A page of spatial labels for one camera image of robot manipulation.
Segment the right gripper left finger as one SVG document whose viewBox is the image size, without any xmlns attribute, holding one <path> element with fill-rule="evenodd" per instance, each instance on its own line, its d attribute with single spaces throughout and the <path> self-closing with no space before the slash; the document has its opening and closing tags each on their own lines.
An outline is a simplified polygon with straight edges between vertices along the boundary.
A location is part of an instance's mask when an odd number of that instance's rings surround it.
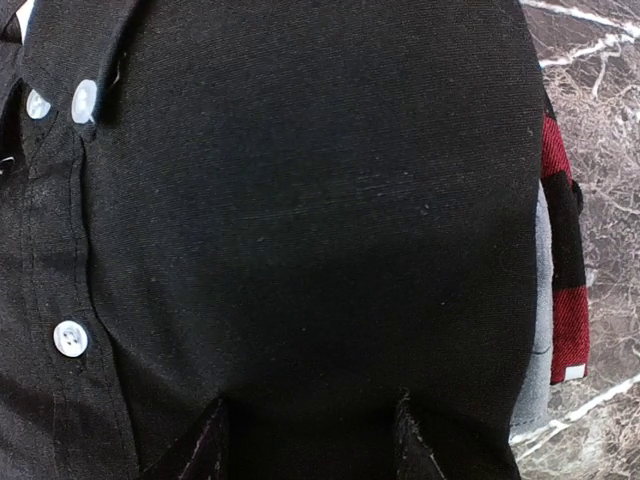
<svg viewBox="0 0 640 480">
<path fill-rule="evenodd" d="M 198 420 L 178 438 L 142 480 L 224 480 L 229 477 L 228 408 L 213 401 Z"/>
</svg>

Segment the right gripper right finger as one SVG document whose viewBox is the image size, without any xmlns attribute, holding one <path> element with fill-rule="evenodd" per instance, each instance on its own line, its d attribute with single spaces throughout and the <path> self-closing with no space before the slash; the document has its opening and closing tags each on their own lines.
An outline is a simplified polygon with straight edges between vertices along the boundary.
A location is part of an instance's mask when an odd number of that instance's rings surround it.
<svg viewBox="0 0 640 480">
<path fill-rule="evenodd" d="M 405 390 L 394 415 L 394 463 L 397 480 L 445 480 L 434 451 L 412 415 L 410 393 Z"/>
</svg>

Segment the black long sleeve shirt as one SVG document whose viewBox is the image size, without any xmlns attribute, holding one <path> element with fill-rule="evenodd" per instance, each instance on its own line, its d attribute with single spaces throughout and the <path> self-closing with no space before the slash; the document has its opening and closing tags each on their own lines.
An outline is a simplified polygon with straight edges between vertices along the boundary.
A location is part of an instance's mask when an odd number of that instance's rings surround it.
<svg viewBox="0 0 640 480">
<path fill-rule="evenodd" d="M 5 1 L 1 475 L 515 479 L 544 92 L 516 1 Z"/>
</svg>

